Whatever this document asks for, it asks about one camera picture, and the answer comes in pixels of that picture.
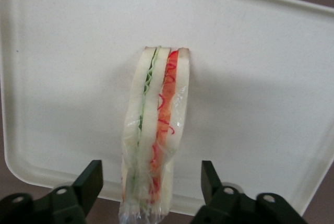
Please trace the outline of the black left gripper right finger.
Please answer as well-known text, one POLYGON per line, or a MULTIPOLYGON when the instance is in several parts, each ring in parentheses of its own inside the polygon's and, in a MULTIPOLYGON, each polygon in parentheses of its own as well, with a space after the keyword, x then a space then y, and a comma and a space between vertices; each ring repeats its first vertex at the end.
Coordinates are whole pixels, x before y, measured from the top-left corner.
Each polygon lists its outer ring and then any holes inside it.
POLYGON ((260 193, 251 199, 236 187, 223 185, 211 161, 201 162, 205 204, 192 223, 306 223, 280 195, 260 193))

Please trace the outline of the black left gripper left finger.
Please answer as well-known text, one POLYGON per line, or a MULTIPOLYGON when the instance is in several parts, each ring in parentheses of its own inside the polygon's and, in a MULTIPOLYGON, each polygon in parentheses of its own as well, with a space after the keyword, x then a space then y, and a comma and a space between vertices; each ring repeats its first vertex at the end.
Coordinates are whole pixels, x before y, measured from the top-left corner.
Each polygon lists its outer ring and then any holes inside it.
POLYGON ((103 188, 102 161, 93 160, 71 185, 41 198, 15 193, 1 199, 1 223, 86 223, 103 188))

